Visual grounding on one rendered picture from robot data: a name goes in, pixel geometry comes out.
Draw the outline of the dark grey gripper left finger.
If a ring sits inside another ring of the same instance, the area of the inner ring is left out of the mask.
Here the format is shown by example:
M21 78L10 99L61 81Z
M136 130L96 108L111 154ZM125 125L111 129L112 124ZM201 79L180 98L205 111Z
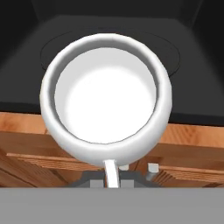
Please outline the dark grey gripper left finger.
M68 187L103 188L105 186L104 171L84 171L80 179L75 180Z

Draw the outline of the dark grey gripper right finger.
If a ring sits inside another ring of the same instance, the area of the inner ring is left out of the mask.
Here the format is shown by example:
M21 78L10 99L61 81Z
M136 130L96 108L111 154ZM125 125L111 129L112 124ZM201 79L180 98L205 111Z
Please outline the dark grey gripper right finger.
M158 184L149 181L139 171L119 171L121 188L155 188Z

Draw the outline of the white mug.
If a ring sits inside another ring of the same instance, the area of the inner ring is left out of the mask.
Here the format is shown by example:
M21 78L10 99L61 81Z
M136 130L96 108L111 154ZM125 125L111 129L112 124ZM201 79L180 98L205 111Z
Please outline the white mug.
M46 69L39 94L45 126L60 148L104 168L107 186L118 169L143 158L163 133L172 84L158 56L115 33L80 38Z

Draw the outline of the black microwave oven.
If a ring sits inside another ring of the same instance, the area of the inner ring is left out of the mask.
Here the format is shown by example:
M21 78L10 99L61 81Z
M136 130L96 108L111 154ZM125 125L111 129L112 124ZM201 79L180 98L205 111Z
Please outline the black microwave oven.
M224 126L219 0L0 0L0 111L38 114L49 62L69 42L117 32L151 48L172 84L171 123Z

